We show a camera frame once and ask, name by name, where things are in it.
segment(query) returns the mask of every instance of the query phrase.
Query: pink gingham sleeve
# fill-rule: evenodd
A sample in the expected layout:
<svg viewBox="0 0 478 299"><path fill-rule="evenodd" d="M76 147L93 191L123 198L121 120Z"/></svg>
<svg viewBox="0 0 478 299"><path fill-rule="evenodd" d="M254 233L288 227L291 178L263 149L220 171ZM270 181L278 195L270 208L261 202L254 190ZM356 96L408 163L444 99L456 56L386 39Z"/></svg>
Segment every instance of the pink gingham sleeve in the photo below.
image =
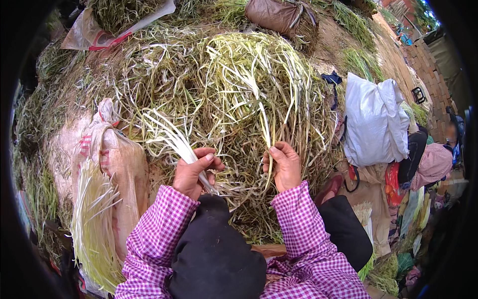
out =
<svg viewBox="0 0 478 299"><path fill-rule="evenodd" d="M198 205L171 186L159 188L126 241L126 281L116 288L115 298L171 298L165 280L173 273L173 252Z"/></svg>
<svg viewBox="0 0 478 299"><path fill-rule="evenodd" d="M330 242L307 181L278 194L271 205L287 255L269 261L267 273L283 277L268 284L261 298L370 298L345 255Z"/></svg>

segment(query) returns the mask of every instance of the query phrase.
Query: pink headscarf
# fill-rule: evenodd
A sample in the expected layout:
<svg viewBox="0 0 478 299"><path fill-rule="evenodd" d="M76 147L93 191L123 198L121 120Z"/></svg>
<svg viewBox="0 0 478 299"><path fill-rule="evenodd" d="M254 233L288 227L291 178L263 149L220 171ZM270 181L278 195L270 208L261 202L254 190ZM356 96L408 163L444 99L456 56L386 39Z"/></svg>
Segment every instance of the pink headscarf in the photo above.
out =
<svg viewBox="0 0 478 299"><path fill-rule="evenodd" d="M441 180L451 171L452 165L453 155L442 144L427 144L410 189L417 191L426 184Z"/></svg>

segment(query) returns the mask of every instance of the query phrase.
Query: red bag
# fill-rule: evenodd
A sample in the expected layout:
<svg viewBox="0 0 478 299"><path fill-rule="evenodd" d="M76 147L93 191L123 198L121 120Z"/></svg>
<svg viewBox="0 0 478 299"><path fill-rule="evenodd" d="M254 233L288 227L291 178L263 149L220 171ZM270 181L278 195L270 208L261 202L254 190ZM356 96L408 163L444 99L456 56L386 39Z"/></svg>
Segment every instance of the red bag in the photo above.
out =
<svg viewBox="0 0 478 299"><path fill-rule="evenodd" d="M403 197L405 196L405 192L403 192L403 190L400 190L400 186L398 185L399 167L399 163L392 162L391 164L389 164L385 172L385 193L387 194L387 202L389 206L394 207L398 206L402 202Z"/></svg>

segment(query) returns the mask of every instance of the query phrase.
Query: hand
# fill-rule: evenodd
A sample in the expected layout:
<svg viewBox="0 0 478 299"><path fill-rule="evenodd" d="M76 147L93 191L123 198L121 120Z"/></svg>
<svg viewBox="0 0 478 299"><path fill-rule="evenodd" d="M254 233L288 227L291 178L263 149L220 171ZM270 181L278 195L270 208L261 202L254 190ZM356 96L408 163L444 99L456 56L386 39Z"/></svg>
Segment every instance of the hand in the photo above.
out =
<svg viewBox="0 0 478 299"><path fill-rule="evenodd" d="M277 163L274 181L279 193L295 188L302 183L299 155L287 142L278 141L270 147L269 153L264 153L262 160L264 172L269 171L269 154Z"/></svg>
<svg viewBox="0 0 478 299"><path fill-rule="evenodd" d="M199 174L201 171L206 169L222 171L226 168L221 162L221 159L214 157L215 151L214 148L201 147L193 150L198 158L196 162L188 164L183 159L179 160L176 166L173 188L192 200L198 200L201 191L204 188L203 184L199 181ZM216 183L214 174L210 171L207 171L206 174L207 179L211 185L214 186Z"/></svg>

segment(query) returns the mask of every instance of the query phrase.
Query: red shoe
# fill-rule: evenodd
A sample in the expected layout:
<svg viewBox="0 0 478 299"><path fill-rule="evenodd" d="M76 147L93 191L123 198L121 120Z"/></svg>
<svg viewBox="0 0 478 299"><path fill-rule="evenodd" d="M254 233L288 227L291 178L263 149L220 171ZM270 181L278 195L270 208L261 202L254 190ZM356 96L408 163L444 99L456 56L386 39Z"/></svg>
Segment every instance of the red shoe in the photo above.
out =
<svg viewBox="0 0 478 299"><path fill-rule="evenodd" d="M344 181L344 176L342 173L338 173L335 176L331 177L327 180L324 184L322 189L320 190L319 194L317 194L314 198L314 203L317 207L320 207L324 203L324 197L332 191L334 195L337 195L340 187L342 186L342 182Z"/></svg>

